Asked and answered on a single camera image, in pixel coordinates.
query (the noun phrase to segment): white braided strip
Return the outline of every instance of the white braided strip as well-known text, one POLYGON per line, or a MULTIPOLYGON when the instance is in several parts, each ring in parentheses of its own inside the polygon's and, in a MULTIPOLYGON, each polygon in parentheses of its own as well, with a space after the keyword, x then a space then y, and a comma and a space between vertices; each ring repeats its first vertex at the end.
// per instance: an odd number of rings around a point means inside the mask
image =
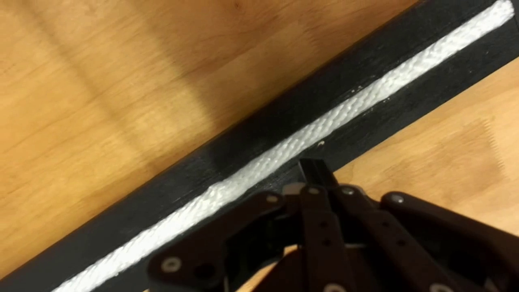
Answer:
POLYGON ((447 36, 441 37, 420 54, 387 72, 353 98, 329 110, 313 123, 303 127, 272 149, 249 161, 228 179, 210 185, 204 193, 176 209, 155 226, 142 231, 124 245, 118 247, 102 260, 68 279, 53 292, 89 292, 137 263, 154 250, 173 240, 186 229, 218 211, 222 206, 240 198, 249 187, 256 185, 288 159, 348 123, 374 104, 387 99, 405 85, 429 72, 455 52, 475 42, 486 33, 499 28, 514 16, 509 0, 496 0, 489 8, 473 16, 447 36))

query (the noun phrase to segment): wooden floor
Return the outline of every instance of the wooden floor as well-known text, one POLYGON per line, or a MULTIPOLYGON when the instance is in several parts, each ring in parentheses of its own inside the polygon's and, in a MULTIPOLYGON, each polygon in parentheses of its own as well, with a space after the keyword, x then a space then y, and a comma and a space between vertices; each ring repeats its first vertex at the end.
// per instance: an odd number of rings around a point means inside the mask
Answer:
POLYGON ((415 0, 1 0, 0 278, 415 0))
MULTIPOLYGON (((0 2, 0 278, 413 0, 0 2)), ((519 60, 337 172, 519 235, 519 60)))

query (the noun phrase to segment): white stripe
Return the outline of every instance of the white stripe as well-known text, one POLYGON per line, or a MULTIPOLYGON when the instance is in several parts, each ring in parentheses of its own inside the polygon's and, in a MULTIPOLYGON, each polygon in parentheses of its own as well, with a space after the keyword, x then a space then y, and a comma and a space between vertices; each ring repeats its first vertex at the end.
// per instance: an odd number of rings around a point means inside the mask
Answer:
POLYGON ((420 54, 387 72, 353 98, 343 101, 313 123, 303 127, 272 149, 249 161, 228 179, 210 185, 204 193, 188 205, 142 231, 124 245, 118 247, 105 258, 95 261, 77 276, 68 279, 55 292, 87 292, 94 291, 110 278, 128 269, 141 258, 160 248, 167 242, 183 234, 199 221, 218 211, 227 203, 238 200, 249 187, 256 185, 277 171, 288 159, 330 135, 338 127, 348 123, 374 104, 387 99, 405 85, 429 72, 455 52, 475 42, 486 33, 499 28, 514 16, 509 0, 496 0, 489 8, 473 16, 447 36, 441 37, 420 54))

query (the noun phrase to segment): black rubber strip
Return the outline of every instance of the black rubber strip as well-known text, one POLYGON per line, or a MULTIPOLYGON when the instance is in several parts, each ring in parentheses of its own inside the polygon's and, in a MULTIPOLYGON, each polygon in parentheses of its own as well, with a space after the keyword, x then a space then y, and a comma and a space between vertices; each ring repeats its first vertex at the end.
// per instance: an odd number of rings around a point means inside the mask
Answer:
MULTIPOLYGON (((0 291, 51 291, 491 3, 429 0, 418 5, 24 265, 0 284, 0 291)), ((322 146, 314 146, 303 156, 321 158, 332 169, 338 169, 517 55, 519 31, 515 23, 509 21, 394 94, 389 102, 334 132, 322 146)), ((278 190, 293 180, 301 180, 295 159, 248 195, 278 190)), ((163 291, 145 278, 144 266, 145 260, 98 291, 163 291)))

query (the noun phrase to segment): wood grain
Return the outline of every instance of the wood grain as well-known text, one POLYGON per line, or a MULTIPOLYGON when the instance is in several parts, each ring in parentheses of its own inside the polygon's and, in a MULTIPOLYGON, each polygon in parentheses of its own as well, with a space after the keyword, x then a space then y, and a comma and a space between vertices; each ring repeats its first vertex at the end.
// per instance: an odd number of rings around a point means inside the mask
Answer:
POLYGON ((0 278, 413 2, 0 2, 0 278))
POLYGON ((519 59, 335 172, 519 235, 519 59))

